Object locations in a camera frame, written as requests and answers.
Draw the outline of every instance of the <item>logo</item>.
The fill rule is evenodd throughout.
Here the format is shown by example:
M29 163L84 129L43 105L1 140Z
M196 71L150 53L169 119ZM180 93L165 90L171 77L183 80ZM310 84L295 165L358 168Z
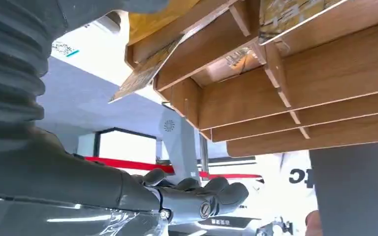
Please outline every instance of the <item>logo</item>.
M208 202L203 202L199 209L199 214L202 219L208 218L208 216L211 214L211 205Z
M209 218L199 223L201 225L210 225L216 227L230 227L235 229L245 229L247 225L252 221L260 221L259 218L244 218L244 217L231 217L231 216L216 216Z
M172 132L175 129L175 122L168 119L164 122L163 128L166 132Z
M314 172L312 169L307 169L306 173L301 169L293 169L290 171L290 174L291 177L289 178L289 182L293 184L302 182L308 174L308 178L304 181L304 183L307 185L307 188L314 188Z

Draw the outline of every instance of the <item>gray surface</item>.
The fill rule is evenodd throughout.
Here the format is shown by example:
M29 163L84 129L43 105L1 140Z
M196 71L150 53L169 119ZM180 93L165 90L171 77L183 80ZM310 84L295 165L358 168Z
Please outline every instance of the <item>gray surface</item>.
M37 101L45 108L45 118L36 124L62 135L60 139L65 146L70 146L80 135L112 127L162 136L158 124L165 108L145 97L131 94L108 104L117 85L53 57L49 58L49 72L43 81L46 93ZM197 134L195 144L199 158ZM225 143L208 142L208 151L210 158L228 156Z
M378 144L310 156L324 236L378 236Z

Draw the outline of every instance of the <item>gray panel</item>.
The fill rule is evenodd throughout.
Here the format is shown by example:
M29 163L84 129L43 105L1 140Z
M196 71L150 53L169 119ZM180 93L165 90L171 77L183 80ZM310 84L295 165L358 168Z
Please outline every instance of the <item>gray panel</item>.
M142 236L159 216L33 199L0 199L0 236Z
M324 236L378 235L378 144L310 156Z
M49 58L42 78L46 93L37 98L45 118L37 125L54 126L54 133L89 134L112 127L160 136L164 107L138 94L108 104L118 86L63 61Z
M36 125L57 135L57 138L68 153L76 153L79 146L79 135L86 132L84 129L70 125L48 124L41 121L36 122Z

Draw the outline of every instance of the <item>gray robot arm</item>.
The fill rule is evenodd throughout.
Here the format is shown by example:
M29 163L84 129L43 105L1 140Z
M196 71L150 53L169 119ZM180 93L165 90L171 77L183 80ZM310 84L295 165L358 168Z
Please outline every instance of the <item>gray robot arm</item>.
M66 153L35 127L44 116L35 102L45 90L39 77L47 72L56 38L113 10L154 12L167 2L0 0L0 195L141 212L167 208L174 219L190 220L204 217L206 209L200 218L193 210L204 203L211 212L237 205L242 198L228 201L225 190L220 195L156 187L159 198L123 171Z
M243 184L229 184L223 177L212 179L205 187L200 187L193 178L186 178L177 185L162 186L166 174L160 169L137 178L158 197L160 212L174 225L233 212L249 195Z

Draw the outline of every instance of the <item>red stripe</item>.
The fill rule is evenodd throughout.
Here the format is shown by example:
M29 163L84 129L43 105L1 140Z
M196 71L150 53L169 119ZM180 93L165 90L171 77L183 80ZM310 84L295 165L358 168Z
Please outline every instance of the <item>red stripe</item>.
M101 162L107 166L115 167L115 168L124 168L124 169L135 169L135 170L145 170L145 171L152 171L154 169L162 169L164 172L168 174L175 174L173 166L164 166L164 165L155 165L155 164L147 164L143 162L136 162L136 161L124 161L124 160L115 160L115 159L108 159L108 158L100 158L100 157L85 157L88 161L97 161ZM247 175L247 174L222 174L222 175L210 175L205 171L200 171L199 176L202 178L217 178L217 177L224 177L224 178L260 178L260 175Z
M112 166L115 168L125 168L125 169L135 169L135 170L145 170L145 171L152 171L154 169L159 168L168 174L175 173L172 166L147 164L147 163L135 162L135 161L114 160L114 159L99 158L99 157L86 157L86 160L101 162L107 166Z
M210 175L205 171L200 171L199 176L202 178L217 178L217 177L224 177L224 178L260 178L260 175L249 175L249 174L218 174L218 175Z

